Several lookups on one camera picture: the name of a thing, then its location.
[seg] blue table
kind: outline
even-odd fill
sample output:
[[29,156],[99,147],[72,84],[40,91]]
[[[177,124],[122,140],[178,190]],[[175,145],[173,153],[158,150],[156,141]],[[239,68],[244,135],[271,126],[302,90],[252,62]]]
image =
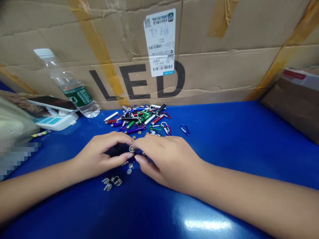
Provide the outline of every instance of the blue table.
[[[259,102],[166,111],[172,117],[165,121],[173,135],[183,137],[202,159],[319,190],[319,146]],[[36,138],[42,148],[9,178],[74,157],[94,135],[113,130],[103,122],[113,112],[80,117],[63,131]],[[190,136],[180,130],[181,124],[188,126]],[[193,197],[158,185],[138,163],[132,174],[127,175],[127,169],[119,167],[53,195],[16,218],[1,238],[271,238]],[[103,191],[101,181],[113,174],[121,176],[123,184]]]

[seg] white sticker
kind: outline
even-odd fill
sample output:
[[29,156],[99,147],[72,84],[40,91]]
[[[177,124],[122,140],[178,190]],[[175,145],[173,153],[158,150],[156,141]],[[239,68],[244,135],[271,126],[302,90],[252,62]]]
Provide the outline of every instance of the white sticker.
[[174,74],[176,10],[148,15],[144,21],[152,77]]

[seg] cardboard box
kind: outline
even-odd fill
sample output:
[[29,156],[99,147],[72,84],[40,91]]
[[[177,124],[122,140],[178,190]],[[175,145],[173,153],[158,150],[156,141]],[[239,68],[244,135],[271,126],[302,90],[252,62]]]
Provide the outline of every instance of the cardboard box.
[[284,70],[261,103],[319,144],[318,67]]
[[[239,1],[232,6],[224,35],[215,36],[215,25],[225,17],[219,13],[228,2],[232,1],[5,1],[0,64],[37,93],[65,99],[33,52],[50,48],[102,110],[118,109],[123,103],[241,101],[267,73],[309,0]],[[171,9],[174,74],[152,77],[145,20]],[[319,48],[314,36],[308,43]],[[307,62],[315,64],[317,59],[313,55]],[[303,63],[296,58],[293,64]],[[0,74],[0,79],[25,92],[6,75]]]

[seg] yellow tape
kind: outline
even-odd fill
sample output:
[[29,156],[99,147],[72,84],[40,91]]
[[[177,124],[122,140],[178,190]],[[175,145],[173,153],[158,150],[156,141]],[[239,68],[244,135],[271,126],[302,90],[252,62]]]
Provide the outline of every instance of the yellow tape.
[[20,87],[25,89],[26,91],[30,92],[32,95],[37,95],[38,93],[33,90],[30,86],[28,86],[26,83],[24,83],[18,76],[11,74],[8,70],[4,68],[3,65],[0,65],[0,72],[10,78],[13,82],[18,84]]
[[103,41],[103,38],[94,24],[92,19],[92,13],[87,0],[68,0],[73,14],[75,15],[82,31],[92,48],[96,59],[98,60],[106,79],[108,80],[116,99],[120,105],[129,106],[126,97],[124,95],[120,80],[116,75],[116,71],[109,55],[109,51]]
[[217,0],[207,33],[209,37],[222,38],[225,35],[238,1]]
[[245,101],[259,100],[270,87],[274,77],[285,67],[298,46],[319,26],[319,1],[311,0],[303,19],[297,25],[291,36],[282,46],[268,72],[260,84],[250,93]]

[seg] hand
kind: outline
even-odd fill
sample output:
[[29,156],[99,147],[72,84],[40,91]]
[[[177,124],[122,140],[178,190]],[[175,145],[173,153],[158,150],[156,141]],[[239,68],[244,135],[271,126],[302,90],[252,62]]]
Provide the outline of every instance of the hand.
[[159,184],[189,195],[197,187],[196,175],[201,173],[205,162],[183,138],[149,134],[135,140],[133,148],[141,149],[154,161],[155,164],[141,155],[135,156],[142,172]]
[[72,164],[78,169],[82,180],[98,176],[122,165],[127,159],[134,156],[133,153],[126,152],[111,158],[104,152],[117,143],[132,145],[133,141],[130,136],[121,132],[94,136],[81,152],[71,159]]

